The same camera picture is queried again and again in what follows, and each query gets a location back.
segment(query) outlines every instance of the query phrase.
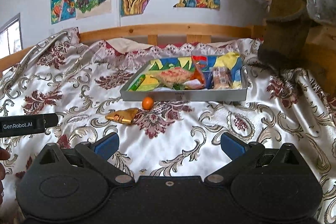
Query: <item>floral bedspread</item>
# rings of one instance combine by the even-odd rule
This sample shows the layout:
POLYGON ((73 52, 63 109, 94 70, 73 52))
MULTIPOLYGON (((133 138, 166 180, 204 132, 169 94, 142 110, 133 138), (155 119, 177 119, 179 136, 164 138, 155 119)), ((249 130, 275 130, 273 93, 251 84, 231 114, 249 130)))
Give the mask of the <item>floral bedspread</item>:
POLYGON ((7 175, 0 218, 19 223, 16 187, 46 143, 69 148, 117 132, 120 147, 109 162, 136 180, 140 175, 204 178, 230 162, 219 145, 221 134, 229 132, 267 148, 294 143, 323 187, 316 217, 321 223, 335 223, 336 100, 305 70, 277 75, 261 65, 256 57, 259 44, 240 39, 160 48, 114 39, 88 47, 80 43, 76 28, 38 43, 1 79, 0 115, 56 112, 59 124, 45 134, 0 139, 0 146, 11 153, 3 162, 7 175), (208 55, 238 51, 248 79, 246 101, 156 102, 152 110, 138 112, 134 125, 105 120, 113 110, 140 108, 140 102, 124 102, 119 90, 141 65, 153 58, 190 55, 192 50, 208 55))

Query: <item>human hand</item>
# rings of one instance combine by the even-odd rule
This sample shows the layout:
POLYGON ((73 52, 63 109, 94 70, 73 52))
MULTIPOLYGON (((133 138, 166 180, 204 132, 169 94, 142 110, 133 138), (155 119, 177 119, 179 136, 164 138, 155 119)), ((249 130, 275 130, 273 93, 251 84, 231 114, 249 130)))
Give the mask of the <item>human hand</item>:
MULTIPOLYGON (((8 160, 11 157, 10 153, 5 150, 0 148, 0 160, 8 160)), ((2 164, 0 164, 0 193, 3 192, 3 185, 1 180, 3 180, 5 178, 6 175, 6 171, 5 168, 3 167, 2 164)), ((2 195, 0 195, 0 205, 2 204, 2 195)))

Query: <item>box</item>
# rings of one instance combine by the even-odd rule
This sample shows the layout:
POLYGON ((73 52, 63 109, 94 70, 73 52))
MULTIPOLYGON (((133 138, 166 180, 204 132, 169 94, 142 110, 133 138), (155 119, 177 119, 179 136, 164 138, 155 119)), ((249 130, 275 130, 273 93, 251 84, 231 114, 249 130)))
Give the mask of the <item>box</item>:
POLYGON ((165 91, 129 91, 131 85, 148 70, 152 64, 148 61, 140 68, 121 88, 121 98, 124 101, 142 101, 145 97, 151 97, 154 101, 217 101, 236 102, 246 100, 247 80, 243 66, 240 69, 241 88, 226 90, 165 90, 165 91))

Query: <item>bed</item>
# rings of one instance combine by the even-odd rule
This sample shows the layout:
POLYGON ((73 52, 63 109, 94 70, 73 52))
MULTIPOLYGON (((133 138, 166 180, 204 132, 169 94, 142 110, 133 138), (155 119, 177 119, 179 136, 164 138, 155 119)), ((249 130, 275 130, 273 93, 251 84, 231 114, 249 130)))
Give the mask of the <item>bed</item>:
POLYGON ((230 162, 219 143, 221 134, 229 132, 267 148, 294 143, 323 187, 316 218, 335 223, 336 99, 323 92, 309 71, 276 74, 262 65, 257 50, 263 32, 262 26, 206 24, 137 25, 81 34, 70 28, 1 59, 0 71, 13 68, 0 80, 0 115, 55 112, 59 124, 45 134, 0 139, 11 153, 3 162, 7 175, 0 218, 4 223, 22 220, 15 189, 46 143, 69 148, 116 132, 120 147, 109 162, 136 180, 140 175, 204 179, 230 162), (161 35, 177 34, 186 35, 187 43, 158 46, 161 35), (125 38, 144 35, 148 44, 125 38), (213 37, 234 39, 211 43, 213 37), (246 101, 155 102, 152 110, 138 112, 134 125, 105 120, 113 110, 140 107, 140 102, 124 102, 119 90, 141 65, 193 50, 239 52, 247 75, 246 101))

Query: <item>window frame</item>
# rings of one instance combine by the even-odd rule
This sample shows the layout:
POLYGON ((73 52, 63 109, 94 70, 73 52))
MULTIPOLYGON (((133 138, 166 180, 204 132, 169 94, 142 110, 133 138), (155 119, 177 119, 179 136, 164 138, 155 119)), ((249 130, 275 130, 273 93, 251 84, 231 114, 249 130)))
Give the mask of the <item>window frame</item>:
POLYGON ((0 35, 2 35, 3 32, 5 32, 10 26, 12 26, 14 23, 19 22, 19 32, 20 32, 20 42, 21 42, 21 50, 23 50, 23 43, 22 43, 22 33, 21 33, 21 17, 20 13, 18 13, 16 16, 11 18, 9 21, 7 21, 1 28, 0 28, 0 35))

